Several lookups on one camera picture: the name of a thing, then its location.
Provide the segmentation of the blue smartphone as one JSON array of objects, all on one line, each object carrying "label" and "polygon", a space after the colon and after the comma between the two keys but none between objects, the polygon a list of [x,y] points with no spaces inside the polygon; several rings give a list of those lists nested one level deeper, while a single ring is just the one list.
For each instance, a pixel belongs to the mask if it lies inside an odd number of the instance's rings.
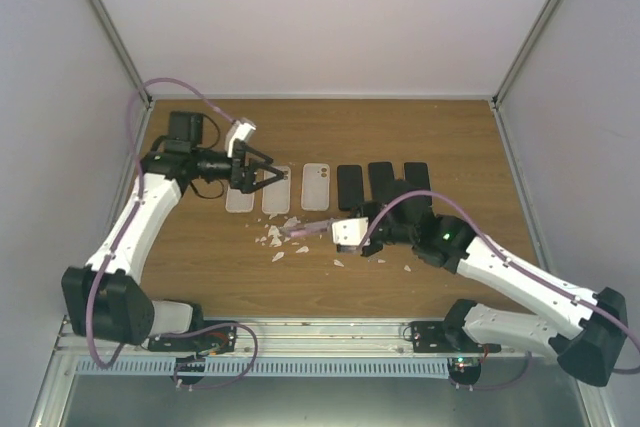
[{"label": "blue smartphone", "polygon": [[368,178],[372,198],[381,201],[388,186],[395,180],[393,165],[390,161],[369,163]]}]

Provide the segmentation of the beige phone case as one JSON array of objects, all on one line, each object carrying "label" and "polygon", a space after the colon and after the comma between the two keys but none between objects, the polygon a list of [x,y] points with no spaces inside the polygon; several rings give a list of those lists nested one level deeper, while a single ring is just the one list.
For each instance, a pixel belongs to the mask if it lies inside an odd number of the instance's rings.
[{"label": "beige phone case", "polygon": [[301,208],[304,211],[327,211],[330,205],[330,168],[325,163],[303,166]]}]

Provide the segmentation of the black smartphone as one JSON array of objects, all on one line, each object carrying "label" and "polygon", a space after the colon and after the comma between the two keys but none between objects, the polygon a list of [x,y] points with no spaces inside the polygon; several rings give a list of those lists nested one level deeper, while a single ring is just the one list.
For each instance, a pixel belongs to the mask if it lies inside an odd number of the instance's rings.
[{"label": "black smartphone", "polygon": [[364,202],[363,171],[360,165],[337,167],[338,208],[350,211]]}]

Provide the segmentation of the grey smartphone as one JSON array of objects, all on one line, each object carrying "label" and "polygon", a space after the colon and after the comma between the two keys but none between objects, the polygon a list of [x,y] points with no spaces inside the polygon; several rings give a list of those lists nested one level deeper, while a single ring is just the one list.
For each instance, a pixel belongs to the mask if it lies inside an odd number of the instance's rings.
[{"label": "grey smartphone", "polygon": [[431,190],[428,165],[425,162],[405,162],[404,180],[409,184],[409,191]]}]

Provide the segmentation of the purple phone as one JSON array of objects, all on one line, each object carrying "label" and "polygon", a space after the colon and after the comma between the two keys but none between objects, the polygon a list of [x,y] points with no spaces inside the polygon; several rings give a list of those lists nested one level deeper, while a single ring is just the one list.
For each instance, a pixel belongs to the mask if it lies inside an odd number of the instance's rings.
[{"label": "purple phone", "polygon": [[281,227],[280,232],[288,238],[304,238],[328,232],[331,229],[331,225],[333,223],[333,219],[309,222],[304,224],[299,223],[289,227]]}]

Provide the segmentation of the beige phone with ring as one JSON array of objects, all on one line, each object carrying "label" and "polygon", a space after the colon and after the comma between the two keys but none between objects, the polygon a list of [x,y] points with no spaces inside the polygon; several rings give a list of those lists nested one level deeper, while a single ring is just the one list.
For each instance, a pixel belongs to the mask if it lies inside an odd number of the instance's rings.
[{"label": "beige phone with ring", "polygon": [[225,210],[232,214],[250,213],[254,208],[255,194],[245,194],[229,187],[225,198]]}]

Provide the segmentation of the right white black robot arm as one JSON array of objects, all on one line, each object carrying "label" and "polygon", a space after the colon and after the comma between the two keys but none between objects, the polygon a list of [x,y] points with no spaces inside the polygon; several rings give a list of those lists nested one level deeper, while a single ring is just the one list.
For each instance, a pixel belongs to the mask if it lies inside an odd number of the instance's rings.
[{"label": "right white black robot arm", "polygon": [[453,351],[464,352],[474,344],[513,347],[548,357],[594,387],[632,372],[616,365],[625,342],[636,339],[620,292],[581,287],[530,264],[484,233],[458,204],[452,215],[435,213],[435,198],[451,201],[395,180],[385,200],[358,206],[334,227],[333,240],[364,257],[388,244],[408,245],[424,263],[479,282],[526,308],[518,314],[478,301],[457,301],[442,329],[444,343]]}]

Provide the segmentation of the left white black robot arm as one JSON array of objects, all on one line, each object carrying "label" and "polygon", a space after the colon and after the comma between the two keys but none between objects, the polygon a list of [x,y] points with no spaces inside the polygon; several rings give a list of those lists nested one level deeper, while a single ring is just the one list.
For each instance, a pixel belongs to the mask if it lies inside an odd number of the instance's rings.
[{"label": "left white black robot arm", "polygon": [[197,180],[220,181],[252,194],[285,178],[271,157],[249,146],[252,122],[232,124],[224,148],[202,144],[202,113],[173,111],[168,132],[142,158],[131,197],[100,248],[83,267],[70,267],[61,286],[73,332],[86,339],[139,345],[168,334],[185,351],[203,345],[195,305],[153,301],[140,281],[146,259],[170,212]]}]

